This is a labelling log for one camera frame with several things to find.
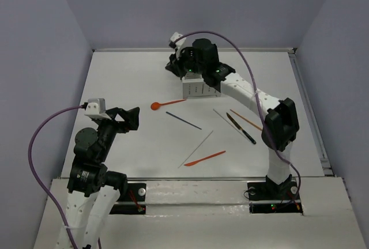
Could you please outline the orange plastic spoon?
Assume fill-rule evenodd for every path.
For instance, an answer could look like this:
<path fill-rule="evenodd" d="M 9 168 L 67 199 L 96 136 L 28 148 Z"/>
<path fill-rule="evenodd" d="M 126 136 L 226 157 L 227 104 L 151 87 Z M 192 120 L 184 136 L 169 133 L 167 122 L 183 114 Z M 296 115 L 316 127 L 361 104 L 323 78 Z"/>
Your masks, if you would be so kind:
<path fill-rule="evenodd" d="M 156 111 L 156 110 L 160 109 L 162 106 L 176 104 L 176 103 L 180 103 L 180 102 L 183 102 L 183 101 L 186 101 L 186 99 L 174 100 L 174 101 L 169 101 L 169 102 L 165 102 L 165 103 L 154 102 L 150 105 L 150 108 L 151 108 L 151 110 Z"/>

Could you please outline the dark blue chopstick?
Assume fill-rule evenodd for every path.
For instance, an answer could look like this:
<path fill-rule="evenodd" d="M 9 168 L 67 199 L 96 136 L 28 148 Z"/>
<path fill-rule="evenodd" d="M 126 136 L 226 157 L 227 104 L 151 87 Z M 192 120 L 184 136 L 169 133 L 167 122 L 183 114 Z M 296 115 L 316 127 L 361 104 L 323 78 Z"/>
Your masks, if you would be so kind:
<path fill-rule="evenodd" d="M 186 123 L 186 124 L 188 124 L 188 125 L 191 125 L 191 126 L 195 127 L 196 129 L 202 130 L 202 128 L 198 127 L 197 125 L 195 125 L 195 124 L 193 124 L 193 123 L 191 123 L 191 122 L 189 122 L 189 121 L 186 121 L 186 120 L 184 120 L 183 118 L 180 118 L 180 117 L 178 117 L 178 116 L 176 116 L 176 115 L 174 115 L 174 114 L 172 114 L 172 113 L 170 113 L 170 112 L 168 112 L 168 111 L 166 111 L 165 113 L 166 113 L 167 115 L 169 115 L 169 116 L 171 116 L 171 117 L 173 117 L 173 118 L 177 119 L 177 120 L 180 120 L 181 122 L 184 122 L 184 123 Z"/>

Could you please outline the orange plastic knife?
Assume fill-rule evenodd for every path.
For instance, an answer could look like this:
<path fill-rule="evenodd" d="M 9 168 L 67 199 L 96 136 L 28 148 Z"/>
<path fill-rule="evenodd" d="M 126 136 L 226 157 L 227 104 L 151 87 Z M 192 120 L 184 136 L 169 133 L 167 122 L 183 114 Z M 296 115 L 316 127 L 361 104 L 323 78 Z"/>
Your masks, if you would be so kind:
<path fill-rule="evenodd" d="M 225 150 L 224 150 L 224 151 L 217 152 L 217 153 L 214 153 L 214 154 L 211 154 L 211 155 L 209 155 L 209 156 L 207 156 L 207 157 L 204 157 L 204 158 L 201 158 L 201 159 L 198 159 L 198 160 L 195 160 L 195 161 L 189 162 L 189 163 L 185 163 L 185 164 L 184 164 L 184 166 L 185 166 L 185 167 L 191 167 L 191 166 L 194 166 L 194 165 L 196 165 L 196 164 L 198 164 L 198 163 L 200 163 L 200 162 L 202 162 L 202 161 L 205 161 L 205 160 L 208 160 L 208 159 L 214 158 L 214 157 L 219 156 L 219 155 L 222 155 L 222 154 L 224 154 L 224 153 L 226 153 L 226 151 L 225 151 Z"/>

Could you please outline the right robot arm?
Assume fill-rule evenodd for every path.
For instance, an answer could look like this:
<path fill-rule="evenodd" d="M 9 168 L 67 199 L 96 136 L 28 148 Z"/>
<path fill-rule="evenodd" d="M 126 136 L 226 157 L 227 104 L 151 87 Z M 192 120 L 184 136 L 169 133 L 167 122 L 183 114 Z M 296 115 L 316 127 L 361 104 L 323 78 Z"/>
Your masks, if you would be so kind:
<path fill-rule="evenodd" d="M 269 168 L 265 182 L 254 188 L 251 199 L 286 199 L 291 190 L 291 149 L 299 131 L 296 105 L 293 100 L 273 97 L 247 82 L 231 66 L 219 60 L 217 46 L 209 39 L 197 39 L 190 47 L 184 45 L 185 38 L 174 33 L 166 69 L 177 77 L 187 73 L 199 74 L 211 88 L 227 95 L 259 116 L 262 122 L 262 140 L 268 147 Z"/>

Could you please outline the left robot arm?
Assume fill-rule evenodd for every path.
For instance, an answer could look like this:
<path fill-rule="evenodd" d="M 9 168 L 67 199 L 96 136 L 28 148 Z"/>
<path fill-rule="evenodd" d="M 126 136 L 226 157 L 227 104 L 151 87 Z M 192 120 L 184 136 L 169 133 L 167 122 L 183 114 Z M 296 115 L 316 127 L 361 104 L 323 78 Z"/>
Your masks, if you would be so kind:
<path fill-rule="evenodd" d="M 75 154 L 67 184 L 67 225 L 61 228 L 56 248 L 97 248 L 114 203 L 127 195 L 127 176 L 108 170 L 105 160 L 117 134 L 136 131 L 140 109 L 105 110 L 95 103 L 86 107 L 97 128 L 86 127 L 74 139 Z"/>

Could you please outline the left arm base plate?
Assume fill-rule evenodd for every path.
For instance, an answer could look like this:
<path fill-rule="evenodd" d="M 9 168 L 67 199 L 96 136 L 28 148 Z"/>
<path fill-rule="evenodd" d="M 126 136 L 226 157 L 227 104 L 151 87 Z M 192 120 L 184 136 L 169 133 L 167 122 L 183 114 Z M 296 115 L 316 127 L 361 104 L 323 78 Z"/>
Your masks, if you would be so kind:
<path fill-rule="evenodd" d="M 146 214 L 146 183 L 128 182 L 125 195 L 121 195 L 114 203 L 110 214 L 145 215 Z"/>

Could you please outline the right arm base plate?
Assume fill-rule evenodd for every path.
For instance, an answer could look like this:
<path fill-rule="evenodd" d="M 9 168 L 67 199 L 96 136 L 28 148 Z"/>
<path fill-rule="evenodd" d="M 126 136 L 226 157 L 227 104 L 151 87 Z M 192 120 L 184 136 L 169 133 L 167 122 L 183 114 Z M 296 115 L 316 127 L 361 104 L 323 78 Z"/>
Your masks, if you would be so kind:
<path fill-rule="evenodd" d="M 249 182 L 243 196 L 248 200 L 251 214 L 303 214 L 300 195 L 296 195 L 298 185 L 292 182 L 277 194 L 266 188 L 265 182 Z"/>

